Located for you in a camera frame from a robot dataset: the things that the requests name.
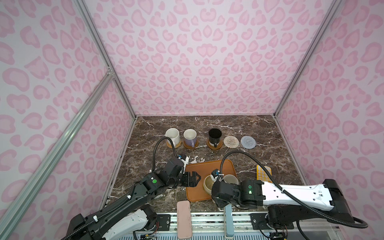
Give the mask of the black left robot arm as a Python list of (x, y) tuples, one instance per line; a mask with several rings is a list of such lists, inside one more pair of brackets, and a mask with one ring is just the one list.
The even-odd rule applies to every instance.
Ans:
[(147, 174), (134, 184), (130, 193), (113, 204), (83, 217), (75, 216), (69, 225), (64, 240), (106, 240), (110, 234), (117, 233), (113, 227), (123, 227), (124, 232), (139, 230), (158, 230), (158, 215), (148, 202), (163, 194), (167, 189), (177, 187), (196, 187), (201, 180), (197, 172), (168, 175), (160, 173)]

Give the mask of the multicolour woven coaster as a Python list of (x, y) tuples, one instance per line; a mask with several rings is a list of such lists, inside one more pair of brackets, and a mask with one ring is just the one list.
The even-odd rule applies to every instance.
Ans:
[(235, 149), (239, 146), (239, 140), (234, 136), (227, 136), (223, 140), (224, 145), (229, 149)]

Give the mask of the lilac mug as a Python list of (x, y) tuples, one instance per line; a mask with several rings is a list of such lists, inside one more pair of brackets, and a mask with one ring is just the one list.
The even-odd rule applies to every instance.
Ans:
[(184, 131), (184, 142), (189, 146), (194, 147), (197, 142), (197, 132), (193, 129), (187, 129)]

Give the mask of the brown wooden coaster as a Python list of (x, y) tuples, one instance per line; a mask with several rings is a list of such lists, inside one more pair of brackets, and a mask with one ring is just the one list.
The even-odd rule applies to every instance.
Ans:
[(222, 148), (223, 146), (223, 140), (220, 140), (218, 144), (212, 144), (209, 140), (207, 140), (207, 146), (212, 150), (212, 151), (217, 151)]
[(196, 144), (195, 144), (194, 147), (189, 146), (188, 144), (186, 144), (186, 142), (183, 142), (183, 146), (184, 146), (187, 150), (193, 150), (193, 149), (196, 149), (196, 148), (199, 146), (199, 141), (196, 142)]
[[(180, 147), (182, 145), (182, 143), (183, 143), (183, 141), (180, 141), (179, 143), (174, 145), (174, 148), (176, 149), (176, 148)], [(168, 148), (172, 148), (172, 145), (171, 145), (170, 141), (168, 141), (168, 140), (166, 142), (166, 145), (167, 145)]]

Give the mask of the black mug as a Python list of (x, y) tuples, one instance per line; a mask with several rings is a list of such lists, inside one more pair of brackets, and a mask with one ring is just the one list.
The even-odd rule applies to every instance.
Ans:
[(218, 144), (221, 140), (221, 137), (222, 137), (222, 131), (219, 130), (219, 129), (210, 129), (209, 130), (209, 141), (212, 143), (212, 144)]

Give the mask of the grey woven coaster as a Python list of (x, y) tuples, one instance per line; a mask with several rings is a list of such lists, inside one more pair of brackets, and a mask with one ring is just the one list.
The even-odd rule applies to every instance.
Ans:
[(256, 140), (251, 136), (243, 136), (241, 138), (241, 144), (245, 149), (253, 149), (256, 147), (257, 142)]

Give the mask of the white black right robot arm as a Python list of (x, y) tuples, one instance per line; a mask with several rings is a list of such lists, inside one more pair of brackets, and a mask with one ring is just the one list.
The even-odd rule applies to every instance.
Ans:
[(351, 210), (336, 181), (325, 180), (312, 186), (276, 187), (269, 182), (246, 180), (239, 184), (217, 181), (212, 187), (212, 198), (219, 208), (232, 204), (241, 209), (266, 206), (266, 224), (282, 229), (296, 221), (328, 219), (329, 223), (354, 223)]

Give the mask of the white speckled mug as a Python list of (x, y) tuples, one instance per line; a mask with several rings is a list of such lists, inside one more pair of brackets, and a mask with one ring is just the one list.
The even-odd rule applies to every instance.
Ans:
[(174, 145), (181, 141), (180, 132), (176, 128), (170, 128), (166, 131), (166, 137), (170, 138)]

